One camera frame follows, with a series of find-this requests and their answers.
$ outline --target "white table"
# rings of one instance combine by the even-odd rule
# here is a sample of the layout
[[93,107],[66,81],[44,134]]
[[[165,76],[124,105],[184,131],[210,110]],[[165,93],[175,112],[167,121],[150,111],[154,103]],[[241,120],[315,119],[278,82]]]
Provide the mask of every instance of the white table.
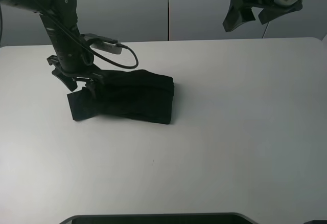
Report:
[[140,68],[174,77],[172,125],[74,122],[68,90],[46,61],[52,46],[0,49],[0,223],[219,212],[259,224],[327,219],[319,40],[128,45]]

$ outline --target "black cloth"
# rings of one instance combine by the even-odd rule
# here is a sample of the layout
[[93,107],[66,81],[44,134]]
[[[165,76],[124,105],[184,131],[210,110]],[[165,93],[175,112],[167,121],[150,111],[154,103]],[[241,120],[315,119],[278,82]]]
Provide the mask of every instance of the black cloth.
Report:
[[68,94],[75,121],[99,114],[169,124],[174,97],[173,78],[137,70],[110,71],[106,84]]

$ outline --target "folded black cloth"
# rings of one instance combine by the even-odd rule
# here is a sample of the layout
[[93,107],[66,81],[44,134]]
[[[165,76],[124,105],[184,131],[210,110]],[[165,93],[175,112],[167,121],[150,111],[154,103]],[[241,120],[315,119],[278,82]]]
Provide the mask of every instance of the folded black cloth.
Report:
[[99,114],[169,124],[174,97],[173,78],[137,70],[109,71],[105,85],[93,84],[68,94],[73,119]]

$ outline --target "black fabric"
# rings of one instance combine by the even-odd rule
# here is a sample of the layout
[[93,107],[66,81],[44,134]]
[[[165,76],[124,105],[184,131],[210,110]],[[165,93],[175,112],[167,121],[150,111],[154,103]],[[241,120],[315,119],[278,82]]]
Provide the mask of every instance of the black fabric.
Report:
[[106,85],[95,86],[96,99],[87,88],[68,94],[73,119],[99,114],[169,124],[174,96],[173,78],[137,70],[110,71]]

